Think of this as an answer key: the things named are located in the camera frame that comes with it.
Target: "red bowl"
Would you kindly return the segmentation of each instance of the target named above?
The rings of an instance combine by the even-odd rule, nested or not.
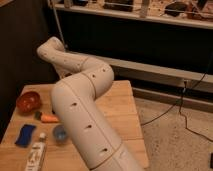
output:
[[[40,95],[35,91],[26,92],[17,98],[16,106],[22,113],[38,109],[41,106]]]

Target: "dark wall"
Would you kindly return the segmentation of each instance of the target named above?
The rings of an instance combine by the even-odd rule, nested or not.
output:
[[[58,78],[36,54],[50,36],[45,6],[45,0],[14,0],[0,8],[0,139],[23,86]]]
[[[213,30],[64,11],[60,20],[73,51],[196,72],[213,52]]]

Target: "blue object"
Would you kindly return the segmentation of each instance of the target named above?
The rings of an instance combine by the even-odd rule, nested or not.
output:
[[[21,130],[18,139],[15,144],[21,147],[27,147],[31,141],[31,135],[33,130],[36,128],[35,125],[25,124]]]

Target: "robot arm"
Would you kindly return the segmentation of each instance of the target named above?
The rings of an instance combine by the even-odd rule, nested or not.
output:
[[[95,58],[66,53],[55,37],[37,52],[42,59],[76,73],[55,84],[51,101],[87,167],[93,171],[142,171],[94,103],[112,85],[111,67]]]

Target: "wall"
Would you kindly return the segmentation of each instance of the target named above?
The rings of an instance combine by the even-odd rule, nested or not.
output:
[[[0,8],[0,139],[23,86],[58,78],[36,54],[36,48],[50,37],[45,6],[45,0],[14,0]]]

